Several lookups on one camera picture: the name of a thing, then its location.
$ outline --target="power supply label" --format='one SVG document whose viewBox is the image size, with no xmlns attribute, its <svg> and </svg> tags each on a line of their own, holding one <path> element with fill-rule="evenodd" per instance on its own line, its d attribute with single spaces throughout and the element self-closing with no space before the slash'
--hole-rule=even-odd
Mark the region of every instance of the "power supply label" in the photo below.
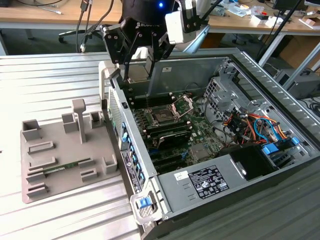
<svg viewBox="0 0 320 240">
<path fill-rule="evenodd" d="M 189 178 L 201 199 L 229 189 L 216 165 L 189 173 Z"/>
</svg>

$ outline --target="chip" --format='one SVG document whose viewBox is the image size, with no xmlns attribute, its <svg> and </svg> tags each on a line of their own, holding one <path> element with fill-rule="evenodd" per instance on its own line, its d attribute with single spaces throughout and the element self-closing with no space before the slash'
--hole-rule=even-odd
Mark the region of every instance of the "chip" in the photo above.
<svg viewBox="0 0 320 240">
<path fill-rule="evenodd" d="M 154 120 L 157 120 L 158 123 L 175 120 L 174 115 L 168 109 L 153 109 L 152 115 Z"/>
<path fill-rule="evenodd" d="M 190 150 L 196 160 L 201 160 L 210 156 L 203 143 L 193 145 L 190 147 Z"/>
</svg>

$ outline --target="black pole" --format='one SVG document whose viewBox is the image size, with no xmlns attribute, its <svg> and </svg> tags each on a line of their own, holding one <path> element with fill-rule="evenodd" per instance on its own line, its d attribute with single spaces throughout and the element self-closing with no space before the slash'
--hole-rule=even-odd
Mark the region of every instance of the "black pole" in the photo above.
<svg viewBox="0 0 320 240">
<path fill-rule="evenodd" d="M 215 1 L 214 4 L 211 5 L 211 7 L 209 7 L 208 11 L 203 15 L 203 17 L 201 18 L 201 20 L 206 20 L 206 18 L 209 16 L 209 14 L 212 12 L 212 10 L 218 6 L 219 3 L 221 3 L 223 0 L 217 0 Z"/>
<path fill-rule="evenodd" d="M 302 2 L 303 0 L 298 0 L 295 4 L 295 6 L 289 11 L 289 13 L 286 15 L 285 19 L 283 20 L 283 22 L 280 24 L 280 26 L 278 27 L 278 29 L 275 31 L 274 35 L 272 36 L 270 42 L 266 45 L 266 47 L 264 48 L 264 50 L 259 54 L 259 56 L 257 56 L 257 58 L 255 59 L 256 62 L 259 62 L 261 60 L 261 58 L 264 56 L 264 54 L 266 53 L 267 49 L 270 47 L 270 45 L 273 43 L 273 41 L 275 40 L 275 38 L 278 36 L 278 34 L 281 32 L 282 28 L 285 26 L 285 24 L 287 23 L 287 21 L 290 19 L 290 17 L 292 16 L 292 14 L 294 13 L 294 11 L 297 9 L 298 5 Z"/>
</svg>

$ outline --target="motherboard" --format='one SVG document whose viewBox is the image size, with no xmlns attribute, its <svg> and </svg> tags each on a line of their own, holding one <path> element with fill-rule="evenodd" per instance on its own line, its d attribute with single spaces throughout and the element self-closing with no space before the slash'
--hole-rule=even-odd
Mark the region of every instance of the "motherboard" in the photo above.
<svg viewBox="0 0 320 240">
<path fill-rule="evenodd" d="M 160 174 L 210 160 L 224 147 L 204 117 L 203 106 L 188 94 L 170 95 L 169 99 L 172 103 L 160 105 L 168 101 L 148 102 L 145 98 L 147 107 L 132 109 L 153 165 Z"/>
</svg>

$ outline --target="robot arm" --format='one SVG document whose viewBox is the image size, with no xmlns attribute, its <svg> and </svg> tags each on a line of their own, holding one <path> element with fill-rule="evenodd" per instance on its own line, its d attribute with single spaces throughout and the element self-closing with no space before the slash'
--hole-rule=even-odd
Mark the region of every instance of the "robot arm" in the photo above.
<svg viewBox="0 0 320 240">
<path fill-rule="evenodd" d="M 100 27 L 112 63 L 125 66 L 125 80 L 128 79 L 129 63 L 138 47 L 148 47 L 145 69 L 151 76 L 155 63 L 169 57 L 175 44 L 187 43 L 196 37 L 196 31 L 204 23 L 201 12 L 197 14 L 196 6 L 200 6 L 202 11 L 208 10 L 210 0 L 176 2 L 179 10 L 175 0 L 123 0 L 119 23 Z"/>
</svg>

